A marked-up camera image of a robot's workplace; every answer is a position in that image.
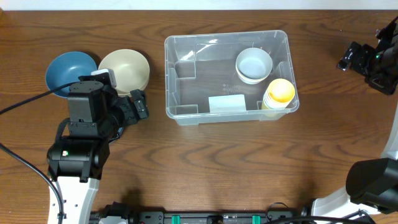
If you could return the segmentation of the white cup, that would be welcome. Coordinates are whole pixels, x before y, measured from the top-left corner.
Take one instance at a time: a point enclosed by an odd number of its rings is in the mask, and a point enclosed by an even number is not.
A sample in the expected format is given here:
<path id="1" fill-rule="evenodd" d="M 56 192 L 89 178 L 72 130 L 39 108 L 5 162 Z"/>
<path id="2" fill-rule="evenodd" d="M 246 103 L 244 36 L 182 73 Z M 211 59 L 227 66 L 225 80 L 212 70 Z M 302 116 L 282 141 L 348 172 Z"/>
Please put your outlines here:
<path id="1" fill-rule="evenodd" d="M 287 102 L 278 102 L 274 100 L 268 92 L 265 92 L 262 100 L 262 109 L 278 110 L 284 109 L 290 104 L 291 100 Z"/>

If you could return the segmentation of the beige bowl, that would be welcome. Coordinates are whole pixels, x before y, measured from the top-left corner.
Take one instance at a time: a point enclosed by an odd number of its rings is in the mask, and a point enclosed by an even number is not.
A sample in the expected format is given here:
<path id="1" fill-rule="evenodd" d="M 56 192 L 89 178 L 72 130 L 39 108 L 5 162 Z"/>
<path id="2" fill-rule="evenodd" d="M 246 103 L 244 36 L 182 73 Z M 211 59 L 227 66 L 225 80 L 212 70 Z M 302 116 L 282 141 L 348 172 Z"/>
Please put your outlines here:
<path id="1" fill-rule="evenodd" d="M 136 89 L 144 91 L 149 83 L 150 66 L 141 53 L 131 49 L 111 52 L 99 64 L 98 69 L 108 68 L 114 72 L 116 91 L 119 96 L 131 96 Z"/>

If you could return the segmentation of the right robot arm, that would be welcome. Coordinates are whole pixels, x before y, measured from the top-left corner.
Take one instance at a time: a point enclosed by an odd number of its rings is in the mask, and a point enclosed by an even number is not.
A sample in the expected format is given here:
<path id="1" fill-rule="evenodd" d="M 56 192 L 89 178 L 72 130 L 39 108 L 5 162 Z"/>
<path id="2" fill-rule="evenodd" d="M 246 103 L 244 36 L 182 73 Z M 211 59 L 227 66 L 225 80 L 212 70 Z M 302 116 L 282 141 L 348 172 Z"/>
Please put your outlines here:
<path id="1" fill-rule="evenodd" d="M 364 76 L 373 89 L 387 95 L 397 91 L 397 19 L 376 32 L 377 47 L 352 42 L 337 67 Z M 359 161 L 348 172 L 346 184 L 315 199 L 302 215 L 315 223 L 357 221 L 360 216 L 397 211 L 397 123 L 378 159 Z"/>

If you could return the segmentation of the dark blue plate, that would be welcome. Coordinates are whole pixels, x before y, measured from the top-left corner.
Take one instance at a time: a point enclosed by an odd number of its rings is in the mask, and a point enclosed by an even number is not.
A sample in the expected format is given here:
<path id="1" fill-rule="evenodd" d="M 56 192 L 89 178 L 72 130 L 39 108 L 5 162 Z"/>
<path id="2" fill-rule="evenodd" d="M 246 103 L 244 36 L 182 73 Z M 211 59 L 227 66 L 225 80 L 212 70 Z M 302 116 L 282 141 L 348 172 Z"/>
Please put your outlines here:
<path id="1" fill-rule="evenodd" d="M 90 75 L 97 70 L 94 59 L 84 52 L 66 52 L 55 58 L 47 67 L 45 82 L 49 90 L 78 82 L 79 76 Z"/>
<path id="2" fill-rule="evenodd" d="M 124 132 L 124 127 L 119 128 L 117 133 L 109 140 L 109 144 L 120 139 L 123 135 L 123 132 Z"/>

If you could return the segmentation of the white bowl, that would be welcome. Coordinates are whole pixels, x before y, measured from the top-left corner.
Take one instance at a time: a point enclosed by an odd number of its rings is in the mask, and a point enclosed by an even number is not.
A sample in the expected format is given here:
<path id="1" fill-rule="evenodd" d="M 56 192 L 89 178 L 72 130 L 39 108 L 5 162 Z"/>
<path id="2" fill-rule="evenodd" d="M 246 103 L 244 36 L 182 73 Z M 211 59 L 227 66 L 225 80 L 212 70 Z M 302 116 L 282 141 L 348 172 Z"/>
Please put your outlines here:
<path id="1" fill-rule="evenodd" d="M 266 79 L 266 77 L 264 77 L 264 78 L 259 78 L 259 79 L 251 79 L 251 78 L 247 78 L 247 77 L 241 76 L 241 75 L 238 75 L 238 78 L 239 78 L 240 80 L 242 80 L 244 83 L 247 83 L 247 84 L 249 84 L 249 85 L 258 84 L 258 83 L 260 83 L 260 82 L 262 82 L 262 81 L 264 81 L 264 80 Z"/>

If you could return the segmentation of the grey bowl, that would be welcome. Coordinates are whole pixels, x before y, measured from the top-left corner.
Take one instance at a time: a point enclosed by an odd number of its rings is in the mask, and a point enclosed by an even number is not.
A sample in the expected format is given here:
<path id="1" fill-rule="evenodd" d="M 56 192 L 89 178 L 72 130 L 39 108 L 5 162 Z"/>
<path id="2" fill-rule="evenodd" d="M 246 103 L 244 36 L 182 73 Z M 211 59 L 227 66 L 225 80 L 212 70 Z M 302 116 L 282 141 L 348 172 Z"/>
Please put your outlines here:
<path id="1" fill-rule="evenodd" d="M 236 66 L 242 63 L 262 63 L 273 68 L 271 56 L 265 50 L 254 47 L 239 53 L 236 59 Z"/>

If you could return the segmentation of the yellow cup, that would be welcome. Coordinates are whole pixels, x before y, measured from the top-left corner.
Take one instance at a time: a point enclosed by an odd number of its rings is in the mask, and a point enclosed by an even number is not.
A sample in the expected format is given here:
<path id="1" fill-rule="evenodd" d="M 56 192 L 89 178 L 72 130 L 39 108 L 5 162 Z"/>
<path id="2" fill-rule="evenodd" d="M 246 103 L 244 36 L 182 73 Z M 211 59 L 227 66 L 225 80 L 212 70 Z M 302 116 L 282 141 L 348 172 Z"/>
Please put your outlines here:
<path id="1" fill-rule="evenodd" d="M 285 115 L 284 112 L 281 112 L 280 110 L 272 109 L 265 104 L 261 105 L 261 109 L 266 111 L 266 113 L 264 115 L 266 118 L 279 119 Z"/>
<path id="2" fill-rule="evenodd" d="M 270 82 L 266 92 L 267 96 L 277 103 L 290 103 L 296 93 L 294 85 L 283 78 Z"/>

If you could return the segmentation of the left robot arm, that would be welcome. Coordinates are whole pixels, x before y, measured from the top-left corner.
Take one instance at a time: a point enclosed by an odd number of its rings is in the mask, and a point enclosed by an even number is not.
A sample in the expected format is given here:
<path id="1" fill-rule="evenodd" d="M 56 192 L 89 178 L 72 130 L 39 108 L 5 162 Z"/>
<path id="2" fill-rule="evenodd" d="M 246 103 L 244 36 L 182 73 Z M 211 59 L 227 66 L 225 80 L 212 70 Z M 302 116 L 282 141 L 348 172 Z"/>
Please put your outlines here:
<path id="1" fill-rule="evenodd" d="M 60 123 L 47 153 L 57 190 L 50 194 L 49 223 L 88 223 L 109 144 L 123 128 L 149 116 L 145 93 L 136 89 L 119 96 L 112 70 L 80 76 L 69 89 L 70 117 Z"/>

